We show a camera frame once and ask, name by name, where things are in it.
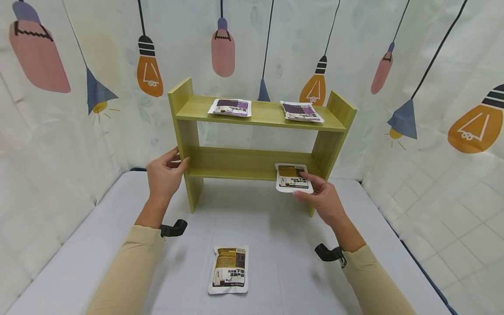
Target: snack packet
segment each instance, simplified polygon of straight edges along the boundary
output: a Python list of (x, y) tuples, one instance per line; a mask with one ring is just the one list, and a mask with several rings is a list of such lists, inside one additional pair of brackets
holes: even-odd
[(285, 119), (297, 121), (324, 122), (313, 109), (312, 103), (292, 103), (280, 101), (285, 112)]
[(215, 247), (209, 294), (248, 292), (248, 246)]
[(216, 98), (208, 114), (250, 117), (252, 116), (252, 102), (242, 99)]
[(293, 193), (296, 191), (313, 194), (311, 181), (300, 175), (301, 172), (307, 172), (306, 165), (276, 163), (277, 169), (277, 190), (282, 193)]

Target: wooden shelf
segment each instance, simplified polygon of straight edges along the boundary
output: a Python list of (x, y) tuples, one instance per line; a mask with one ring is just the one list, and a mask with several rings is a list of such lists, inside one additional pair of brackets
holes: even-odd
[(305, 164), (320, 175), (311, 153), (195, 147), (187, 174), (194, 177), (276, 181), (275, 163)]
[(345, 132), (345, 126), (333, 115), (327, 107), (316, 107), (315, 111), (324, 119), (324, 123), (304, 122), (285, 119), (285, 113), (280, 103), (252, 102), (251, 117), (233, 117), (208, 114), (210, 106), (217, 97), (194, 95), (178, 111), (176, 119), (251, 124), (259, 126), (297, 128), (307, 130)]
[[(274, 102), (252, 102), (252, 117), (207, 114), (215, 99), (194, 95), (190, 78), (168, 92), (180, 157), (191, 157), (184, 173), (191, 213), (196, 210), (204, 178), (275, 181), (275, 163), (293, 163), (304, 164), (310, 173), (327, 180), (357, 113), (334, 91), (327, 107), (315, 108), (324, 123), (287, 120), (280, 103)], [(317, 130), (318, 134), (311, 153), (200, 147), (197, 121)], [(308, 206), (310, 217), (314, 211)]]

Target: hand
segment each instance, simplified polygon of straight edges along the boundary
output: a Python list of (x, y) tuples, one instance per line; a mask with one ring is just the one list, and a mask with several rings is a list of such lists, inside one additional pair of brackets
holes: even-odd
[(311, 181), (315, 192), (312, 195), (304, 192), (294, 192), (294, 196), (299, 201), (306, 200), (309, 202), (322, 220), (333, 228), (340, 221), (347, 219), (340, 197), (333, 184), (306, 172), (301, 172), (301, 176)]
[(178, 147), (147, 164), (150, 197), (154, 202), (168, 203), (180, 187), (182, 175), (189, 166), (189, 158), (180, 162)]

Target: beige sleeve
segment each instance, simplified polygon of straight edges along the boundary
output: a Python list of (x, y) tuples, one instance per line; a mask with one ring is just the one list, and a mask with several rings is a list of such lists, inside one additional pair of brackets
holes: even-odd
[(86, 314), (141, 314), (163, 248), (164, 239), (160, 230), (134, 225)]
[(345, 251), (343, 254), (347, 260), (343, 273), (364, 315), (416, 314), (368, 245), (354, 253)]

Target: black wrist strap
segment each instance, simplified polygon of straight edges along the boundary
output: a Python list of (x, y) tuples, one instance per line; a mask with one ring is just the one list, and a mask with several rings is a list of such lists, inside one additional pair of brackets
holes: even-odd
[(184, 234), (185, 228), (187, 227), (187, 222), (182, 219), (178, 219), (175, 225), (161, 225), (161, 237), (176, 237)]
[(341, 247), (336, 247), (333, 250), (329, 250), (324, 244), (320, 244), (315, 248), (315, 253), (317, 253), (320, 259), (322, 259), (324, 262), (333, 262), (339, 260), (341, 268), (346, 267), (347, 261), (345, 259), (345, 256), (343, 255), (343, 250), (341, 249)]

